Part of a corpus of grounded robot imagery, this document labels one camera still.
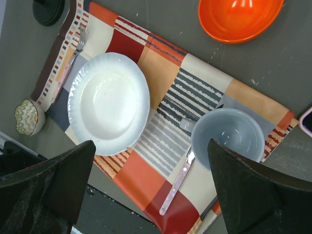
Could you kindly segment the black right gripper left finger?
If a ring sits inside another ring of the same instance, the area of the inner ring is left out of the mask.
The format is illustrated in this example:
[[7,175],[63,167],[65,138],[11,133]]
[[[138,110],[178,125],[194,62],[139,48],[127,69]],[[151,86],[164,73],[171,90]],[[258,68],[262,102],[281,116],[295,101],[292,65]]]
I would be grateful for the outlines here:
[[85,141],[59,156],[0,177],[2,234],[69,234],[77,223],[96,147]]

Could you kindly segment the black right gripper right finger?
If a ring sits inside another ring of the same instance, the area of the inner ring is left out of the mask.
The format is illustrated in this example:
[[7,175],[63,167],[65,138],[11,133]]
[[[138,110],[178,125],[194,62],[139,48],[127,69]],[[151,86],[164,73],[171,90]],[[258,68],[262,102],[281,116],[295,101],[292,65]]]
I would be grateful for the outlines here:
[[229,234],[310,234],[312,184],[210,140],[208,157]]

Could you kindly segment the black phone pink case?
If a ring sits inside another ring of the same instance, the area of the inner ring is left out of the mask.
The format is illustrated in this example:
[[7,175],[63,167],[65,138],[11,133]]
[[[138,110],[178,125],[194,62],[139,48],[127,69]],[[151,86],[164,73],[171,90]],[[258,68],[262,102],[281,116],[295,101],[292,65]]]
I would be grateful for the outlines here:
[[299,119],[299,128],[312,138],[312,107],[310,107]]

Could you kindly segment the black phone stand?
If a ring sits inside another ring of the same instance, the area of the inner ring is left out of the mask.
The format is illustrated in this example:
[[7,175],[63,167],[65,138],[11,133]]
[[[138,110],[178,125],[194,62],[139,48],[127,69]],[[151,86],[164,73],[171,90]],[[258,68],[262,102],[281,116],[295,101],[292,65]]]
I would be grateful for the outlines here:
[[55,24],[64,10],[65,0],[33,0],[33,15],[43,26]]

